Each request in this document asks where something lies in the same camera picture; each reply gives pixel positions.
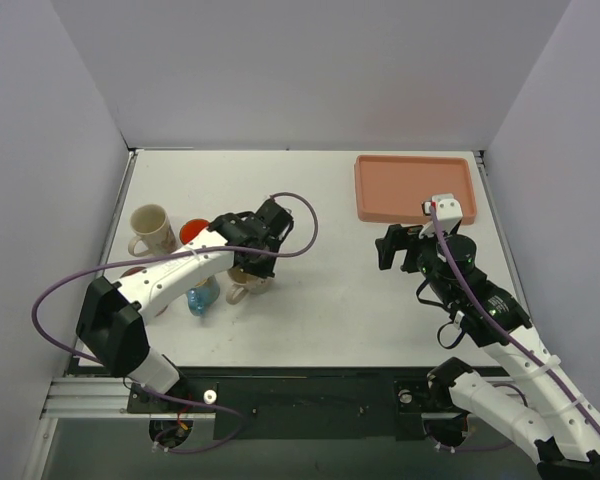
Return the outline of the cream green mug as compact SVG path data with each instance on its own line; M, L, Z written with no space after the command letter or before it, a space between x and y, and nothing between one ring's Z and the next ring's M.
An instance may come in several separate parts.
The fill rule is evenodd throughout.
M251 275L239 267L227 271L231 287L225 294L225 300L230 305L236 305L248 295L261 295L266 293L273 283L271 278L260 278Z

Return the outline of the aluminium rail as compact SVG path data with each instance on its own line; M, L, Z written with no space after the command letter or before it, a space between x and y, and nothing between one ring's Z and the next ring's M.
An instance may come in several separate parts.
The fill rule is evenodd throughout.
M112 378L66 377L52 382L43 407L49 418L117 418L124 415L153 420L186 420L210 415L202 395L211 390L215 403L254 418L298 417L371 418L403 412L430 413L427 396L413 386L404 388L411 401L399 400L402 388L394 381L370 375L345 377L218 377L190 380L195 406L164 400L139 386Z

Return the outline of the cream floral mug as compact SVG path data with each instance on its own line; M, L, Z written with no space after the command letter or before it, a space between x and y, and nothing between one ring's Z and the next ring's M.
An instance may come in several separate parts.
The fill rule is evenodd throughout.
M130 227L134 237L127 250L133 257L164 256L178 249L168 214L160 205L147 204L136 209L131 215Z

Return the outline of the pink plastic tray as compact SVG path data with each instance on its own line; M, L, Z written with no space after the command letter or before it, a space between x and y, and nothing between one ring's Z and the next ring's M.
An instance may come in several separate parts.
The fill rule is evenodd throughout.
M382 224L423 224L422 203L434 195L459 200L463 223L477 216L466 159L407 155L360 155L354 164L358 218Z

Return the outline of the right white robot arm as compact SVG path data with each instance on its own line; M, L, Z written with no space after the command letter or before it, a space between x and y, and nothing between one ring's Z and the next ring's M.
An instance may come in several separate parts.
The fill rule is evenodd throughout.
M452 357L427 375L426 394L439 409L457 408L480 417L511 440L544 479L600 479L600 412L577 390L549 353L530 316L507 290L475 264L475 242L456 230L441 245L421 225L388 227L375 242L382 270L401 266L420 273L421 286L436 296L461 337L494 359L525 396L508 398L476 369Z

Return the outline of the blue-bottom cartoon mug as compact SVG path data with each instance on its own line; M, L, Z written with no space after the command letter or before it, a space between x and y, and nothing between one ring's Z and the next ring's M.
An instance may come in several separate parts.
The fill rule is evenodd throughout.
M189 312L193 316L202 317L217 301L220 295L220 286L215 276L198 283L186 292Z

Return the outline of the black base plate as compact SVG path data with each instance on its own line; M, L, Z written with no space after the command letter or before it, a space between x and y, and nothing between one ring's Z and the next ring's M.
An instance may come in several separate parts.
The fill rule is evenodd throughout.
M187 368L187 407L132 386L133 414L201 415L212 390L222 411L213 437L240 440L345 440L392 437L423 440L439 434L447 444L465 440L467 413L445 407L428 390L424 367Z

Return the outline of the orange mug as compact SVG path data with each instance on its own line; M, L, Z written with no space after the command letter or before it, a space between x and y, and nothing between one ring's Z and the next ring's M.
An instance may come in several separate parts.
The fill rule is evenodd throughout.
M187 221L179 231L179 239L182 244L187 244L195 239L209 226L209 221L201 218Z

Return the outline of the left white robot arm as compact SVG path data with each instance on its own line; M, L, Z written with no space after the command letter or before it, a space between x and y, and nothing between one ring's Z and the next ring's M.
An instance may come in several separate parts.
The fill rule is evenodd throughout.
M177 410L189 397L187 382L150 346L146 323L201 282L234 267L272 277L275 257L293 226L291 213L268 199L256 212L217 217L166 261L114 283L93 280L77 324L79 339L112 376L147 387L161 410Z

